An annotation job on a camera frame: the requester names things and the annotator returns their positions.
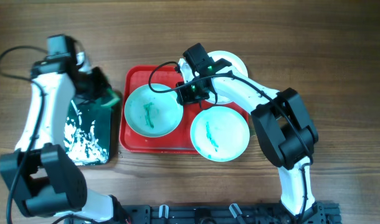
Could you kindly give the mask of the green yellow sponge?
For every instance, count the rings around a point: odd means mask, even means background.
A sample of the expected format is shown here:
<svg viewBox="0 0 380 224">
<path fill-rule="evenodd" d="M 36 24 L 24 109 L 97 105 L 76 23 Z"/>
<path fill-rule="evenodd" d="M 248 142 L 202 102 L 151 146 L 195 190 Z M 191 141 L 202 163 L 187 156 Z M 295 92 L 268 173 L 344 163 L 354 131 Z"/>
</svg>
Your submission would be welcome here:
<svg viewBox="0 0 380 224">
<path fill-rule="evenodd" d="M 107 88 L 106 92 L 100 98 L 100 106 L 111 108 L 120 101 L 120 97 L 111 89 Z"/>
</svg>

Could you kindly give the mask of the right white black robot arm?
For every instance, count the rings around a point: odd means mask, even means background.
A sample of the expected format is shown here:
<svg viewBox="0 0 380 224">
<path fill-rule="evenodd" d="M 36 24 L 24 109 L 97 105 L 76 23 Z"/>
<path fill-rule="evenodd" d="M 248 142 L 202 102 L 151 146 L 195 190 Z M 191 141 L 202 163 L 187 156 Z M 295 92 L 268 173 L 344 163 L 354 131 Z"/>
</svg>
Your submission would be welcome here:
<svg viewBox="0 0 380 224">
<path fill-rule="evenodd" d="M 201 93 L 226 97 L 252 117 L 259 146 L 277 169 L 282 188 L 280 203 L 298 223 L 304 222 L 315 198 L 310 166 L 318 133 L 300 95 L 292 88 L 278 91 L 243 75 L 220 58 L 180 59 L 184 83 L 177 92 L 184 102 Z"/>
</svg>

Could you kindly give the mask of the white plate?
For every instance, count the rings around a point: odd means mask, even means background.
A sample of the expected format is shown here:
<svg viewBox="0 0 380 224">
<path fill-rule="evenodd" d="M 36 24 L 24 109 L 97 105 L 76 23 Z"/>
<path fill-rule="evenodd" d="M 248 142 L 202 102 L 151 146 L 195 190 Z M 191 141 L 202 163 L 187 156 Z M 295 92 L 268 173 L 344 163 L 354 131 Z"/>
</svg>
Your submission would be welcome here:
<svg viewBox="0 0 380 224">
<path fill-rule="evenodd" d="M 215 106 L 194 118 L 190 138 L 202 157 L 214 162 L 227 162 L 246 150 L 250 131 L 240 113 L 228 107 Z"/>
<path fill-rule="evenodd" d="M 248 77 L 248 70 L 245 66 L 245 63 L 235 54 L 224 51 L 224 50 L 216 50 L 208 53 L 214 61 L 218 61 L 223 58 L 229 61 L 243 76 Z M 209 98 L 206 100 L 208 103 L 217 104 L 217 105 L 226 105 L 231 103 L 232 101 L 224 96 L 218 95 L 217 100 L 213 92 L 209 93 Z"/>
<path fill-rule="evenodd" d="M 124 117 L 137 134 L 159 138 L 173 132 L 180 124 L 184 108 L 170 87 L 153 83 L 133 91 L 124 106 Z"/>
</svg>

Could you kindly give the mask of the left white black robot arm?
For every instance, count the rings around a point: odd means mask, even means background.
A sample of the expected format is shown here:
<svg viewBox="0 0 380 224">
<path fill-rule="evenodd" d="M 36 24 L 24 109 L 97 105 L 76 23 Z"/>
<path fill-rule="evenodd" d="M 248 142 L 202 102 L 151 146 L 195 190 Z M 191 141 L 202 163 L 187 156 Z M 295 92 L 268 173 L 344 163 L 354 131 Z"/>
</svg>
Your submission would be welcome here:
<svg viewBox="0 0 380 224">
<path fill-rule="evenodd" d="M 0 158 L 0 174 L 9 189 L 7 223 L 12 223 L 12 205 L 25 217 L 130 223 L 116 197 L 87 187 L 65 152 L 64 128 L 74 96 L 95 100 L 111 92 L 101 69 L 70 60 L 43 61 L 34 64 L 26 80 L 32 88 L 26 125 L 14 152 Z"/>
</svg>

